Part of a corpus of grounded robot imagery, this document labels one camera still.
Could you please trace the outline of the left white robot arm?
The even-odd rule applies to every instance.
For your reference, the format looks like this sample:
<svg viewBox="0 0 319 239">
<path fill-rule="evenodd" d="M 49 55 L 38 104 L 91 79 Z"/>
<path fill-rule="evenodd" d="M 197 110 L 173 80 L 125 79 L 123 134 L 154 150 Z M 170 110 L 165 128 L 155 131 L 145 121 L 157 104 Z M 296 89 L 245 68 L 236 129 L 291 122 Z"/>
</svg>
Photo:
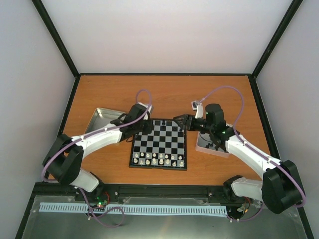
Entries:
<svg viewBox="0 0 319 239">
<path fill-rule="evenodd" d="M 49 150 L 43 162 L 42 178 L 49 173 L 61 185 L 72 185 L 86 191 L 92 200 L 103 197 L 102 182 L 94 174 L 81 168 L 82 160 L 89 154 L 124 141 L 140 132 L 150 133 L 153 123 L 151 104 L 134 104 L 127 114 L 112 120 L 106 126 L 87 134 L 68 137 L 61 134 Z"/>
</svg>

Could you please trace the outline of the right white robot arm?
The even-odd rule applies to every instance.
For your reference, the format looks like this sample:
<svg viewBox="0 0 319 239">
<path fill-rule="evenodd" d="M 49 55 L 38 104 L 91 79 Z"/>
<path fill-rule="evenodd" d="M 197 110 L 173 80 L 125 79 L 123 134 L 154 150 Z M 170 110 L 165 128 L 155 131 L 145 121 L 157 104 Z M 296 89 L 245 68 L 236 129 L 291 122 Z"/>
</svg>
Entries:
<svg viewBox="0 0 319 239">
<path fill-rule="evenodd" d="M 234 125 L 226 123 L 219 104 L 193 102 L 195 115 L 180 115 L 173 118 L 181 128 L 209 136 L 216 149 L 232 154 L 253 169 L 260 180 L 233 177 L 225 182 L 227 193 L 233 197 L 247 197 L 261 201 L 275 214 L 291 206 L 303 206 L 306 195 L 297 167 L 291 161 L 281 161 L 252 145 Z"/>
</svg>

